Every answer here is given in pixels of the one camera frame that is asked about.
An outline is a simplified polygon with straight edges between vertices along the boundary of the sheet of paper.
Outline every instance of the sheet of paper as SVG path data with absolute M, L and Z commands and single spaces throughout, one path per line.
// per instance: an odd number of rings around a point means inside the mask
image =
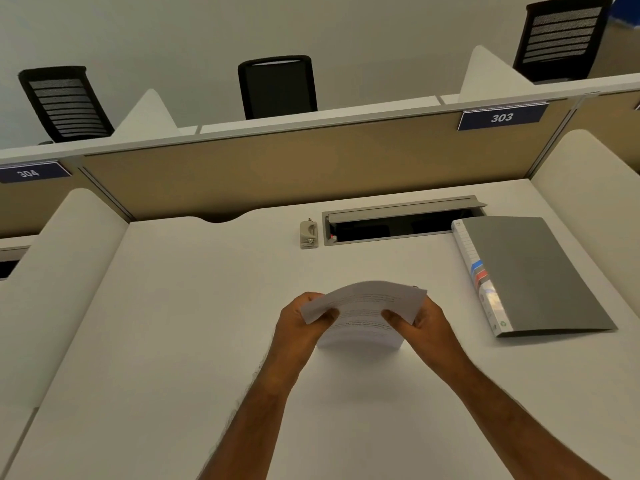
M 345 340 L 376 342 L 398 348 L 403 338 L 380 316 L 391 310 L 412 323 L 427 291 L 413 286 L 386 281 L 364 281 L 345 286 L 317 298 L 300 311 L 306 323 L 311 323 L 329 308 L 340 310 L 340 317 L 331 325 L 318 346 Z

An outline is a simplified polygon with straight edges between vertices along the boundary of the chair backrest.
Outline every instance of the chair backrest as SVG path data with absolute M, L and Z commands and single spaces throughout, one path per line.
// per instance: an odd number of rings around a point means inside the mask
M 86 67 L 27 69 L 18 74 L 18 79 L 55 143 L 113 133 L 113 126 L 86 78 Z
M 246 119 L 317 111 L 311 58 L 269 57 L 238 66 Z
M 527 5 L 513 68 L 532 82 L 586 79 L 612 0 L 548 0 Z

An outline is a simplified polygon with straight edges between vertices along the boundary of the number sign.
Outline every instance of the number sign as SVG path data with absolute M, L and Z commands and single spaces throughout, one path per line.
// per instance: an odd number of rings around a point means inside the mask
M 548 102 L 542 102 L 465 111 L 460 118 L 458 131 L 537 123 L 545 113 L 547 106 L 549 106 Z
M 58 162 L 32 163 L 20 166 L 0 167 L 0 183 L 15 184 L 46 178 L 69 177 L 71 174 Z

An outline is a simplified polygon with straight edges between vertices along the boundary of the person's right arm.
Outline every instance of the person's right arm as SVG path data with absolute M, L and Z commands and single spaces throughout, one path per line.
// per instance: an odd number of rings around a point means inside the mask
M 458 395 L 516 480 L 607 480 L 471 362 L 429 297 L 413 324 L 389 310 L 382 316 Z

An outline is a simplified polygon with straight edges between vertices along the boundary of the number 304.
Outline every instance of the number 304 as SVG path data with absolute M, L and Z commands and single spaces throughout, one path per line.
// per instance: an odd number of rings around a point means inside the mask
M 28 178 L 28 177 L 39 177 L 40 174 L 36 171 L 36 170 L 24 170 L 24 171 L 19 171 L 18 175 L 20 175 L 23 178 Z
M 513 113 L 510 112 L 508 114 L 494 114 L 491 118 L 492 123 L 498 123 L 503 121 L 510 121 L 513 118 Z

